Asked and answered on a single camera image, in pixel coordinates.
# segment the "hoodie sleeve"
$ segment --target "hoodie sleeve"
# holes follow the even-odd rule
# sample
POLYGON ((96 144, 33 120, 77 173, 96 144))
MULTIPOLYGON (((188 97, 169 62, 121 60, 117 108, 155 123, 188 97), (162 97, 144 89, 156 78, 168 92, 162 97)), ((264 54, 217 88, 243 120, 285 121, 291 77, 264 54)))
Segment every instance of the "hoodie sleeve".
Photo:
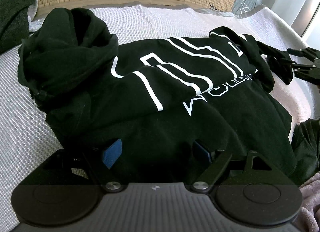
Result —
POLYGON ((265 91, 271 92, 273 90, 275 81, 271 71, 277 74, 286 85, 291 82, 293 78, 291 68, 289 66, 279 64, 279 61, 291 61, 288 52, 280 51, 256 41, 251 35, 238 35, 227 27, 218 27, 209 33, 210 36, 214 34, 226 35, 231 41, 241 48, 241 50, 246 54, 250 64, 257 68, 258 71, 254 74, 254 77, 260 80, 265 91), (261 54, 267 55, 268 63, 264 61, 261 54))

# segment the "white blanket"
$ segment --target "white blanket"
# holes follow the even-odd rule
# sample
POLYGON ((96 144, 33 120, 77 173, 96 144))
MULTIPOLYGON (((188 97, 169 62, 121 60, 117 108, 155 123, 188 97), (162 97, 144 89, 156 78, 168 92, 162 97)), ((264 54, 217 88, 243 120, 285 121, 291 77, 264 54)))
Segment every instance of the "white blanket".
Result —
MULTIPOLYGON (((280 50, 306 46, 283 20, 263 7, 238 16, 181 6, 152 8, 137 3, 92 11, 105 21, 111 33, 117 34, 119 44, 149 38, 208 37, 210 30, 227 26, 280 50)), ((15 186, 61 148, 43 114, 33 105, 29 91, 17 81, 17 49, 0 55, 0 231, 3 232, 18 224, 10 204, 15 186)), ((292 131, 301 121, 319 116, 315 86, 295 78, 286 86, 274 77, 272 96, 292 115, 292 131)))

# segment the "logo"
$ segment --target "logo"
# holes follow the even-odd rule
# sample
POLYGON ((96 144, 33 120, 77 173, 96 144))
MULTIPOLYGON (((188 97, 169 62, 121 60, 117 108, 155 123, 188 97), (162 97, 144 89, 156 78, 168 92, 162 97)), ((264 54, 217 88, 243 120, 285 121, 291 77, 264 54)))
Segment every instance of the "logo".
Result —
POLYGON ((155 186, 152 186, 151 189, 153 189, 153 190, 159 190, 160 187, 159 187, 158 185, 155 185, 155 186))

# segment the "dark green towel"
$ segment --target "dark green towel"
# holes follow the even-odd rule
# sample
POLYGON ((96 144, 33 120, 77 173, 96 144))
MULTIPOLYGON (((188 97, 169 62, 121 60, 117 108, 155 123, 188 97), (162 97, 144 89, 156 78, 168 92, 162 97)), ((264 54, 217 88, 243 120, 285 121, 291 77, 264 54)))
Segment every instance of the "dark green towel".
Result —
POLYGON ((36 0, 0 0, 0 53, 29 35, 28 7, 36 0))

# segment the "metal screw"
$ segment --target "metal screw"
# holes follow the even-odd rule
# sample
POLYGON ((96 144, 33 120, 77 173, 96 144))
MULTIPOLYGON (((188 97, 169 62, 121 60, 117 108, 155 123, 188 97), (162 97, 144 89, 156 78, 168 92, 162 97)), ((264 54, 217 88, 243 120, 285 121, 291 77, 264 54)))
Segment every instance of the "metal screw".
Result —
POLYGON ((204 182, 204 181, 196 181, 194 184, 193 184, 193 187, 195 189, 198 189, 198 190, 204 190, 204 189, 208 189, 209 188, 209 185, 204 182))
POLYGON ((110 181, 106 184, 106 188, 110 190, 120 189, 121 184, 116 181, 110 181))

